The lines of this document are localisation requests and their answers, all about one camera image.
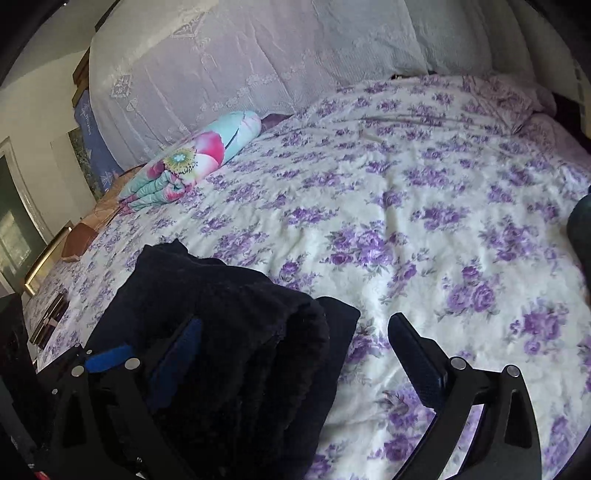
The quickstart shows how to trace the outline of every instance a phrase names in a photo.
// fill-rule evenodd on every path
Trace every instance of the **blue fabric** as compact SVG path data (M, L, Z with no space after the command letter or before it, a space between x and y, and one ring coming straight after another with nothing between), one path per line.
M92 113L92 107L90 106L88 90L82 94L78 105L76 105L74 118L76 118L76 122L82 129L84 148L90 162L90 168L100 180L100 188L104 193L111 188L115 175L121 175L123 169L115 161L103 137L100 135L95 115Z
M183 382L191 363L199 353L202 322L193 319L170 347L148 382L146 405L154 413L166 408Z
M106 352L91 356L86 360L85 366L91 374L106 372L113 367L125 363L133 355L133 348L127 344L123 344Z

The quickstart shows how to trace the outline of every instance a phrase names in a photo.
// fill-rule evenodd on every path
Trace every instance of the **window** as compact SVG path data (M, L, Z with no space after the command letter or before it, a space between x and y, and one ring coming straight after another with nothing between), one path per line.
M0 273L16 292L46 243L22 204L6 156L0 157Z

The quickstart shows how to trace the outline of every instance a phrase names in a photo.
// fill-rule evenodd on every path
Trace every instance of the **wrinkled sheet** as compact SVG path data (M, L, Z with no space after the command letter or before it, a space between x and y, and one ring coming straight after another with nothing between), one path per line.
M223 113L292 114L394 73L534 80L507 0L125 0L90 49L100 132L127 170Z
M256 139L178 203L117 217L26 306L70 306L40 367L84 343L142 247L255 268L362 312L308 480L390 480L433 418L387 340L403 312L474 367L518 365L540 432L544 479L591 424L591 314L567 218L591 158L508 79L364 82ZM475 431L470 415L445 474Z

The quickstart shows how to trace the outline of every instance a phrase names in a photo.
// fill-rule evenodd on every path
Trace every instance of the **black fleece fabric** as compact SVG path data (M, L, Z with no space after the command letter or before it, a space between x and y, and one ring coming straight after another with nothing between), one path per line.
M321 303L260 272L195 258L175 240L144 248L86 348L100 353L127 343L141 356L188 317L201 319L200 353L155 422L200 479L302 478L359 317L348 308L352 330L337 335L338 355L330 360ZM282 468L292 445L305 451L291 463L299 477Z

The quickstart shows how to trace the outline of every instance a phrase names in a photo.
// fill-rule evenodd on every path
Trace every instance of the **floral bedspread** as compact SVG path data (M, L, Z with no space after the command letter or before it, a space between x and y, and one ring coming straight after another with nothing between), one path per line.
M32 322L69 292L40 366L88 339L145 244L179 238L362 312L308 480L389 480L433 419L389 347L395 312L476 368L521 368L552 478L591 424L591 313L565 231L591 158L536 113L551 108L543 93L428 76L311 105L178 203L117 217L58 265L26 308Z

